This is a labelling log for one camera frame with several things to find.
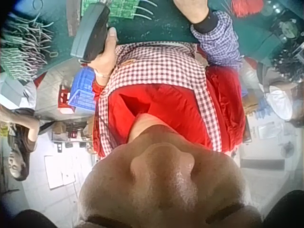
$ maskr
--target red wire bundle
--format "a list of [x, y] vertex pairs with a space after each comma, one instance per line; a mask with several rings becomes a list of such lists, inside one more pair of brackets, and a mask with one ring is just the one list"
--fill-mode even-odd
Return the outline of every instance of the red wire bundle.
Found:
[[263, 6], [263, 0], [232, 0], [232, 11], [238, 18], [259, 13]]

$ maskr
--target tile floor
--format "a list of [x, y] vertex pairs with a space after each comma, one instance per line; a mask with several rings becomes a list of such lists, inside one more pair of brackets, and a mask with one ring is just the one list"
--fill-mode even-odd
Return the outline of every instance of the tile floor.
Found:
[[94, 113], [77, 108], [75, 114], [62, 114], [57, 109], [59, 87], [70, 88], [74, 76], [80, 70], [77, 59], [72, 58], [51, 68], [37, 89], [36, 114], [41, 119], [66, 120], [91, 116]]

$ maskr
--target nose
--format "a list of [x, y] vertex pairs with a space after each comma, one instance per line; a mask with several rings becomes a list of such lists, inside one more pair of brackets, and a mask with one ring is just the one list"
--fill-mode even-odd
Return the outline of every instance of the nose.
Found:
[[157, 194], [166, 199], [179, 195], [180, 198], [185, 192], [193, 193], [191, 171], [194, 163], [190, 153], [169, 143], [159, 143], [132, 160], [131, 173], [135, 187], [145, 195]]

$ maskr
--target purple checkered sleeve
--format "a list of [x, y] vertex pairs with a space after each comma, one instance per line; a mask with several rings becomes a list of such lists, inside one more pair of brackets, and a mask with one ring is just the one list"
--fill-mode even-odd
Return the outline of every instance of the purple checkered sleeve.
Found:
[[238, 51], [238, 36], [233, 30], [232, 19], [222, 11], [214, 12], [214, 14], [218, 17], [218, 25], [214, 30], [200, 34], [191, 26], [191, 31], [207, 54], [210, 65], [232, 67], [239, 71], [242, 61]]

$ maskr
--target checkered apron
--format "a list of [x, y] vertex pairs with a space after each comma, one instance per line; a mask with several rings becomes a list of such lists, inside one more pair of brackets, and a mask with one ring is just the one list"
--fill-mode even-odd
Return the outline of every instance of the checkered apron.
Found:
[[118, 146], [108, 129], [109, 95], [120, 87], [137, 84], [168, 84], [193, 90], [213, 150], [221, 151], [219, 125], [207, 90], [205, 67], [194, 57], [196, 45], [146, 42], [118, 46], [116, 52], [117, 67], [99, 99], [99, 129], [105, 156]]

